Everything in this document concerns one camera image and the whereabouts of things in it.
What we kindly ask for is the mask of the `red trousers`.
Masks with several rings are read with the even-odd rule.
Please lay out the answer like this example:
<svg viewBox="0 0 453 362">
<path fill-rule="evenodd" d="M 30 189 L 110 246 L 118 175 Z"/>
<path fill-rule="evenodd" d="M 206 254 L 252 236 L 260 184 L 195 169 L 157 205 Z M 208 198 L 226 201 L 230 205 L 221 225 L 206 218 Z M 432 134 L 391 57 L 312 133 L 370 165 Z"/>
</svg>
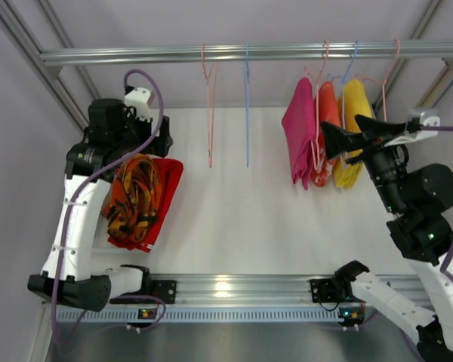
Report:
<svg viewBox="0 0 453 362">
<path fill-rule="evenodd" d="M 150 251 L 154 248 L 154 245 L 159 237 L 165 217 L 169 211 L 171 202 L 175 192 L 177 191 L 177 187 L 183 173 L 183 164 L 178 160 L 170 158 L 157 158 L 157 164 L 159 166 L 162 185 L 164 187 L 164 196 L 159 209 L 159 222 L 153 227 L 150 236 L 146 240 L 147 245 L 150 247 Z"/>
</svg>

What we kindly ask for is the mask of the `orange black patterned trousers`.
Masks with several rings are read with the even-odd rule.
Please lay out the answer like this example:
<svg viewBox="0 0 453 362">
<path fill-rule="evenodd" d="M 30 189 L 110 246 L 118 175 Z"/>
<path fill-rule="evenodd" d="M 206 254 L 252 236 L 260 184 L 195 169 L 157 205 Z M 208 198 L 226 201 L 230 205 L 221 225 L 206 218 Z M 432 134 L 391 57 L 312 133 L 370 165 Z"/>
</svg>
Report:
<svg viewBox="0 0 453 362">
<path fill-rule="evenodd" d="M 158 219 L 161 200 L 162 183 L 154 160 L 136 154 L 123 162 L 101 211 L 109 238 L 124 247 L 143 243 Z"/>
</svg>

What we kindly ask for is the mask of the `pink hanger with red trousers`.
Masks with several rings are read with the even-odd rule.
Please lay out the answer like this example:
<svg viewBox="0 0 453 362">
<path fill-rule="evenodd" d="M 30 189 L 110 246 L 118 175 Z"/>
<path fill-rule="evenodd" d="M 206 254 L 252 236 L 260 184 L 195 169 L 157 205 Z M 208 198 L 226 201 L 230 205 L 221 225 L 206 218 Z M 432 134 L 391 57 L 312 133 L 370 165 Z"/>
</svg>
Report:
<svg viewBox="0 0 453 362">
<path fill-rule="evenodd" d="M 205 43 L 201 47 L 202 71 L 205 79 L 207 132 L 208 132 L 208 167 L 213 167 L 214 145 L 214 110 L 217 92 L 217 63 L 206 62 Z"/>
</svg>

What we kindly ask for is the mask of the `blue hanger with patterned trousers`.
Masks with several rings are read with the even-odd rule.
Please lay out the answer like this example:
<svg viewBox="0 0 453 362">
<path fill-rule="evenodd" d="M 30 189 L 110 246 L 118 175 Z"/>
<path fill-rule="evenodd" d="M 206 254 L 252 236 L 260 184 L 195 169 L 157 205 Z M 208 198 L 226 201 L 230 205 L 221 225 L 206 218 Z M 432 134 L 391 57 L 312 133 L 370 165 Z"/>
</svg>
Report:
<svg viewBox="0 0 453 362">
<path fill-rule="evenodd" d="M 245 93 L 245 163 L 246 167 L 250 166 L 251 141 L 250 141 L 250 67 L 249 67 L 249 43 L 245 44 L 245 62 L 244 62 L 244 93 Z"/>
</svg>

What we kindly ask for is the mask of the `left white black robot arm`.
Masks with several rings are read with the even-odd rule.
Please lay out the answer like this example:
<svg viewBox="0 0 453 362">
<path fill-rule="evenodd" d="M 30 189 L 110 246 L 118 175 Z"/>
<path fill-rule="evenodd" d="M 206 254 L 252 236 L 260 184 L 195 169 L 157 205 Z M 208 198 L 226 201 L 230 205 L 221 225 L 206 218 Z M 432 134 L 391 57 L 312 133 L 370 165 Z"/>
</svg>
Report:
<svg viewBox="0 0 453 362">
<path fill-rule="evenodd" d="M 30 292 L 54 305 L 98 312 L 111 300 L 152 290 L 142 265 L 91 267 L 99 222 L 117 247 L 151 251 L 179 183 L 183 165 L 168 158 L 169 119 L 151 117 L 152 100 L 143 89 L 88 107 L 89 124 L 66 155 L 54 242 L 42 270 L 29 277 Z"/>
</svg>

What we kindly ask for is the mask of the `orange white tie-dye trousers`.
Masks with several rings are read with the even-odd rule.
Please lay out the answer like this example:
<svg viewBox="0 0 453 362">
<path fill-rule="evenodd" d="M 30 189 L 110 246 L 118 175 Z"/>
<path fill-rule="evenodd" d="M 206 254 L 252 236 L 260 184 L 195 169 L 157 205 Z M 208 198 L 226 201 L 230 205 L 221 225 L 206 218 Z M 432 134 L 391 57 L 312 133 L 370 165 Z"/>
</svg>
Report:
<svg viewBox="0 0 453 362">
<path fill-rule="evenodd" d="M 337 100 L 334 91 L 334 85 L 331 81 L 325 81 L 319 89 L 319 126 L 323 121 L 335 124 L 340 127 L 340 116 L 337 108 Z M 327 184 L 332 175 L 337 160 L 328 160 L 325 155 L 325 142 L 320 127 L 319 134 L 320 162 L 318 170 L 313 170 L 311 180 L 317 187 L 323 187 Z"/>
</svg>

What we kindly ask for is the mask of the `yellow trousers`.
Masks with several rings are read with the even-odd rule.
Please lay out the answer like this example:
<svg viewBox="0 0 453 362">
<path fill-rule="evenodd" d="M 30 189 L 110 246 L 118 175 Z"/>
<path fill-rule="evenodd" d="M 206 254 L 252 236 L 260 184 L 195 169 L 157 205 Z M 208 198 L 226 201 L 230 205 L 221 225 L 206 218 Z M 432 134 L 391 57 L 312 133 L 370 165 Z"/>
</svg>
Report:
<svg viewBox="0 0 453 362">
<path fill-rule="evenodd" d="M 365 93 L 364 84 L 359 79 L 349 81 L 343 88 L 343 93 L 337 100 L 339 116 L 343 116 L 343 128 L 352 133 L 359 133 L 356 115 L 372 116 L 371 106 Z M 351 189 L 364 169 L 363 163 L 346 164 L 344 158 L 339 158 L 334 166 L 333 176 L 338 188 Z"/>
</svg>

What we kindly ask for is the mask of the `magenta trousers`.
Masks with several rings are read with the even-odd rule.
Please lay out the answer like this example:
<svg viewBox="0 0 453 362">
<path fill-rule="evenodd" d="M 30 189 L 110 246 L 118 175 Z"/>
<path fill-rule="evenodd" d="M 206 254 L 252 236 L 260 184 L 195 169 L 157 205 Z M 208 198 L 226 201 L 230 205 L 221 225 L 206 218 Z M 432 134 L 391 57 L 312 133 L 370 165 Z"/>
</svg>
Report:
<svg viewBox="0 0 453 362">
<path fill-rule="evenodd" d="M 308 78 L 301 78 L 282 117 L 285 132 L 291 179 L 309 189 L 313 171 L 313 142 L 316 135 L 313 86 Z"/>
</svg>

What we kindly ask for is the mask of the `empty pink hanger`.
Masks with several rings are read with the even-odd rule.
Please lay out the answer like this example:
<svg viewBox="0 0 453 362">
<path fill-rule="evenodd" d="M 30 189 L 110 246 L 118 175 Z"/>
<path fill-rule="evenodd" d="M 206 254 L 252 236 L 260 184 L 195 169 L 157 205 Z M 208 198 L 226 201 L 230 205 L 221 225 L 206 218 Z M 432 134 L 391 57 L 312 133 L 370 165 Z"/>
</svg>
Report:
<svg viewBox="0 0 453 362">
<path fill-rule="evenodd" d="M 395 65 L 397 64 L 399 60 L 399 55 L 401 51 L 401 40 L 399 38 L 394 39 L 394 43 L 396 44 L 396 52 L 393 58 L 392 63 L 390 64 L 390 67 L 388 68 L 384 78 L 382 80 L 376 79 L 376 78 L 370 78 L 364 75 L 361 75 L 360 73 L 357 73 L 355 75 L 355 78 L 364 82 L 364 81 L 370 81 L 375 84 L 378 84 L 381 86 L 381 105 L 382 105 L 382 111 L 383 111 L 383 120 L 387 122 L 387 82 L 390 78 L 391 73 L 394 70 Z"/>
</svg>

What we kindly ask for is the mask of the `white plastic perforated basket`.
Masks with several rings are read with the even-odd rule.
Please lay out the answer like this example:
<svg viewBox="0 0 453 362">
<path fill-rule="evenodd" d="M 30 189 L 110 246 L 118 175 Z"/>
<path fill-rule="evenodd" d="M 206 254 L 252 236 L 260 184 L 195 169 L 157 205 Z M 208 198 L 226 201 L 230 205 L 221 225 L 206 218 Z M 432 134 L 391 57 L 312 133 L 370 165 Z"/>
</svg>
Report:
<svg viewBox="0 0 453 362">
<path fill-rule="evenodd" d="M 159 166 L 157 164 L 157 158 L 152 157 L 152 156 L 150 156 L 150 157 L 154 160 L 154 162 L 156 163 L 156 166 L 159 169 Z M 104 205 L 106 204 L 106 202 L 109 200 L 109 197 L 111 195 L 111 188 L 108 191 L 108 193 L 106 194 L 106 198 L 105 198 L 105 201 L 103 203 L 102 209 L 103 209 Z M 164 196 L 164 187 L 162 186 L 162 199 L 163 199 L 163 196 Z M 146 240 L 150 236 L 151 231 L 153 230 L 153 227 L 156 226 L 156 224 L 158 224 L 158 222 L 159 222 L 159 211 L 158 211 L 158 219 L 157 219 L 157 221 L 155 221 L 153 223 L 153 226 L 148 231 L 145 241 L 143 243 L 141 243 L 141 244 L 135 244 L 135 245 L 131 244 L 131 245 L 127 245 L 127 246 L 124 247 L 122 245 L 119 245 L 119 244 L 113 242 L 109 238 L 109 234 L 107 232 L 107 220 L 102 216 L 102 213 L 100 212 L 99 226 L 97 227 L 96 235 L 94 236 L 93 251 L 95 251 L 97 253 L 99 253 L 99 252 L 104 252 L 104 253 L 125 253 L 127 251 L 132 251 L 132 250 L 139 250 L 139 251 L 149 252 L 150 251 L 150 247 L 147 245 Z"/>
</svg>

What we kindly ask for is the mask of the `aluminium hanging rail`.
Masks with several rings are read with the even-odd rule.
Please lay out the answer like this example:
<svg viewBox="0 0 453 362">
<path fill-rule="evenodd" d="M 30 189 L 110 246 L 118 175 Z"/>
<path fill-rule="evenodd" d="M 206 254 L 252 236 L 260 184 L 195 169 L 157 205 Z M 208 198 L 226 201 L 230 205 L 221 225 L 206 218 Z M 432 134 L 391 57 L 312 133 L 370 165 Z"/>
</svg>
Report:
<svg viewBox="0 0 453 362">
<path fill-rule="evenodd" d="M 39 55 L 46 66 L 274 60 L 452 58 L 453 40 L 354 41 L 305 44 L 183 45 L 145 48 L 61 48 Z"/>
</svg>

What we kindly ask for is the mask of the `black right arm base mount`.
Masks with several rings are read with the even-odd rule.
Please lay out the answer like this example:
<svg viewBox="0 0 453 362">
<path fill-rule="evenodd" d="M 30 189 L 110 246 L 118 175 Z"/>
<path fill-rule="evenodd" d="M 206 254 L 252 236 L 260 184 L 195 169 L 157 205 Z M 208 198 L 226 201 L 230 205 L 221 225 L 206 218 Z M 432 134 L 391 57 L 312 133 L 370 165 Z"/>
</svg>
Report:
<svg viewBox="0 0 453 362">
<path fill-rule="evenodd" d="M 310 280 L 312 301 L 318 304 L 341 303 L 349 300 L 347 287 L 336 278 Z"/>
</svg>

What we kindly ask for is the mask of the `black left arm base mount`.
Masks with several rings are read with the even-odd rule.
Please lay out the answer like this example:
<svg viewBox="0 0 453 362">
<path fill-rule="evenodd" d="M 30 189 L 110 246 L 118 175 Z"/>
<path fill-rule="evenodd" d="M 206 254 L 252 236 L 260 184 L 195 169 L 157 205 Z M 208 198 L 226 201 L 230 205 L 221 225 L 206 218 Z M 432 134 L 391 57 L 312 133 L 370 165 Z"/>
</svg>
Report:
<svg viewBox="0 0 453 362">
<path fill-rule="evenodd" d="M 146 296 L 153 296 L 162 300 L 166 305 L 173 305 L 176 301 L 177 282 L 175 280 L 151 280 L 142 286 L 138 291 L 126 293 L 109 301 L 110 304 L 153 304 L 153 299 Z"/>
</svg>

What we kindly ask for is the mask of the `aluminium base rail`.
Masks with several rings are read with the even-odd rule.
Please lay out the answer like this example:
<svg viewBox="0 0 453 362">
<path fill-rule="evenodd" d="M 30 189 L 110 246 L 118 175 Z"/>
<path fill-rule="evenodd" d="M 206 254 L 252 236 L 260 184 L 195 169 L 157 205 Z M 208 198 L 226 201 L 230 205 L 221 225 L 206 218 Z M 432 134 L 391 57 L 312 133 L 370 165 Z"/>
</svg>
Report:
<svg viewBox="0 0 453 362">
<path fill-rule="evenodd" d="M 153 274 L 175 282 L 176 306 L 307 306 L 313 304 L 311 280 L 325 275 Z"/>
</svg>

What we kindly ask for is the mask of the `aluminium frame post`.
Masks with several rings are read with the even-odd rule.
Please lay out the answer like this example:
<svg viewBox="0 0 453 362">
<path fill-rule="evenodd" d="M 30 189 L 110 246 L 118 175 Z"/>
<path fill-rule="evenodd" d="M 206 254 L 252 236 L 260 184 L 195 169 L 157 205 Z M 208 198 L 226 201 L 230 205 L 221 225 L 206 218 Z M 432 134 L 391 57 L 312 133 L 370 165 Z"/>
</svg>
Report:
<svg viewBox="0 0 453 362">
<path fill-rule="evenodd" d="M 0 1 L 0 142 L 65 153 L 82 138 L 87 107 L 98 96 L 81 68 L 46 66 L 60 46 L 37 1 Z"/>
</svg>

